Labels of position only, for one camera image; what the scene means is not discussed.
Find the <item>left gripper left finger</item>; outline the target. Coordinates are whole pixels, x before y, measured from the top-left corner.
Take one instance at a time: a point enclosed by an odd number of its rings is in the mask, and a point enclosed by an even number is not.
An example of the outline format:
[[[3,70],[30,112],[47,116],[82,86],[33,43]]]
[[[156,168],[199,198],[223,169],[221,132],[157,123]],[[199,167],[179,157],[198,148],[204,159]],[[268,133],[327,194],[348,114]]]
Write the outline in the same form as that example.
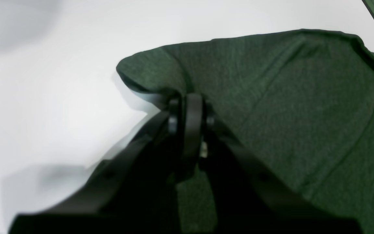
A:
[[[173,142],[172,148],[175,150],[175,182],[182,182],[184,172],[182,165],[183,156],[183,106],[182,98],[174,97],[168,103],[168,133]]]

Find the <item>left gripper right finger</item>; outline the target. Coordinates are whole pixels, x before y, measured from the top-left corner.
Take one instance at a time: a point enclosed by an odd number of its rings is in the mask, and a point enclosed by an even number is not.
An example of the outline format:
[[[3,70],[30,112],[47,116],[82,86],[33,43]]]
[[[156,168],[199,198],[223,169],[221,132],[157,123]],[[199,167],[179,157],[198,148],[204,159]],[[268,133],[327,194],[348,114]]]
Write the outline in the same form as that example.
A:
[[[210,100],[200,94],[188,94],[185,102],[184,168],[194,169],[204,137],[214,125],[214,110]]]

